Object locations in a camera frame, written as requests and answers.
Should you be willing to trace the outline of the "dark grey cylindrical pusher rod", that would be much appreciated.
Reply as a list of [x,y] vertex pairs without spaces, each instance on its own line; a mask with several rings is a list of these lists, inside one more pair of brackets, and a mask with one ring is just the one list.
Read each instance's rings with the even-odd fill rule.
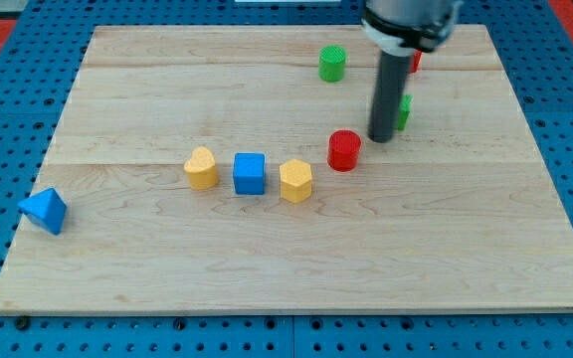
[[412,56],[381,53],[368,122],[368,137],[374,142],[387,143],[394,136],[411,61]]

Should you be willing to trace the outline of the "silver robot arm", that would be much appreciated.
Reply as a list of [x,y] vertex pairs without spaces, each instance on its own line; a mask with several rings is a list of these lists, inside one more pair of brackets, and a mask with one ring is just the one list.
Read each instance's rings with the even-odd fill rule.
[[380,49],[368,137],[394,136],[414,53],[432,53],[452,34],[462,3],[457,0],[365,0],[362,27]]

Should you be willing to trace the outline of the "red block behind arm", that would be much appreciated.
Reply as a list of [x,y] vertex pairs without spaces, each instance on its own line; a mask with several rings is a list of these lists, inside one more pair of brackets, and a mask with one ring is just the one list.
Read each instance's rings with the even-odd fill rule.
[[418,68],[420,66],[422,55],[423,55],[423,53],[419,50],[416,50],[414,52],[413,57],[412,57],[411,68],[409,71],[410,74],[414,74],[418,70]]

